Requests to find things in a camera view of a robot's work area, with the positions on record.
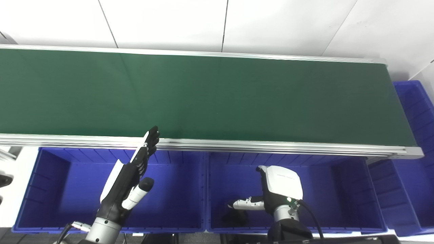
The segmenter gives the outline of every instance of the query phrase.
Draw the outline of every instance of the robotic arm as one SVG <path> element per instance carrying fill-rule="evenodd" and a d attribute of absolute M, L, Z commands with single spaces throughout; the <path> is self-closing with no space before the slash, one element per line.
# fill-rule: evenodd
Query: robotic arm
<path fill-rule="evenodd" d="M 160 140 L 159 136 L 160 132 L 157 126 L 146 132 L 143 143 L 137 147 L 131 161 L 122 166 L 112 187 L 109 188 L 108 194 L 102 199 L 92 226 L 79 222 L 70 225 L 82 230 L 90 229 L 86 239 L 81 240 L 79 244 L 113 244 L 116 242 L 131 209 L 154 185 L 153 179 L 145 177 L 140 180 L 140 178 L 146 172 L 149 157 L 157 150 L 156 145 Z M 58 244 L 69 228 L 62 232 Z"/>
<path fill-rule="evenodd" d="M 228 207 L 234 210 L 265 210 L 272 215 L 274 223 L 268 231 L 269 241 L 312 239 L 311 231 L 300 223 L 297 214 L 300 205 L 313 214 L 302 200 L 303 190 L 297 173 L 280 166 L 264 165 L 258 166 L 256 171 L 261 175 L 263 195 L 230 201 Z M 238 218 L 239 224 L 247 222 L 247 216 L 240 212 L 232 215 Z"/>

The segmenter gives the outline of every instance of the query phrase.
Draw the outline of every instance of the white ceiling tile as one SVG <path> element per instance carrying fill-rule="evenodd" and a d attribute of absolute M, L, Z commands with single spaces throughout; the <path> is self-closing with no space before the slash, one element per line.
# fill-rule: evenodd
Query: white ceiling tile
<path fill-rule="evenodd" d="M 392 80 L 407 80 L 434 59 L 434 1 L 358 0 L 324 56 L 379 57 Z"/>
<path fill-rule="evenodd" d="M 2 0 L 0 31 L 18 44 L 115 47 L 98 0 Z"/>
<path fill-rule="evenodd" d="M 101 0 L 120 48 L 221 51 L 227 0 Z"/>
<path fill-rule="evenodd" d="M 321 56 L 356 0 L 229 0 L 224 52 Z"/>

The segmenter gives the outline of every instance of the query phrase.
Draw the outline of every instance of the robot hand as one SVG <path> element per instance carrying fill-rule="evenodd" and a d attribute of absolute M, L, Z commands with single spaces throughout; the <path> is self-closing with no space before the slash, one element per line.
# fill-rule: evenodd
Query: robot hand
<path fill-rule="evenodd" d="M 154 180 L 140 178 L 148 167 L 148 159 L 157 150 L 160 132 L 154 126 L 146 132 L 130 162 L 122 166 L 108 194 L 102 199 L 96 219 L 81 243 L 113 244 L 131 209 L 152 189 Z"/>

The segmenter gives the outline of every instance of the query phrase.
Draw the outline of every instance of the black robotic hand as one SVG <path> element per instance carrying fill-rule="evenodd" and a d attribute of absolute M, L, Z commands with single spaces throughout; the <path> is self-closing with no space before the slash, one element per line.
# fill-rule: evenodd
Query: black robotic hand
<path fill-rule="evenodd" d="M 139 176 L 142 177 L 148 167 L 148 159 L 157 150 L 157 143 L 160 141 L 160 132 L 158 126 L 152 127 L 145 134 L 145 142 L 139 151 L 131 158 L 131 163 L 139 170 Z"/>
<path fill-rule="evenodd" d="M 123 165 L 118 177 L 107 196 L 101 201 L 101 206 L 96 214 L 97 218 L 103 218 L 108 221 L 123 226 L 131 209 L 125 209 L 122 202 L 125 201 L 134 187 L 146 188 L 149 191 L 154 181 L 150 178 L 144 178 L 140 184 L 140 178 L 146 172 L 148 159 L 157 150 L 157 143 L 160 132 L 158 127 L 154 126 L 146 132 L 143 146 L 136 151 L 131 161 Z"/>

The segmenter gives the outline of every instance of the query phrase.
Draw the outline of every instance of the aluminum rail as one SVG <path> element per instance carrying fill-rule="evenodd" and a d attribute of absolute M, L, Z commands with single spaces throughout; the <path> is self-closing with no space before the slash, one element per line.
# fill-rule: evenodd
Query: aluminum rail
<path fill-rule="evenodd" d="M 0 145 L 70 148 L 135 149 L 141 137 L 0 134 Z M 353 155 L 415 159 L 423 157 L 419 147 L 333 144 L 310 142 L 263 142 L 161 138 L 159 150 Z"/>

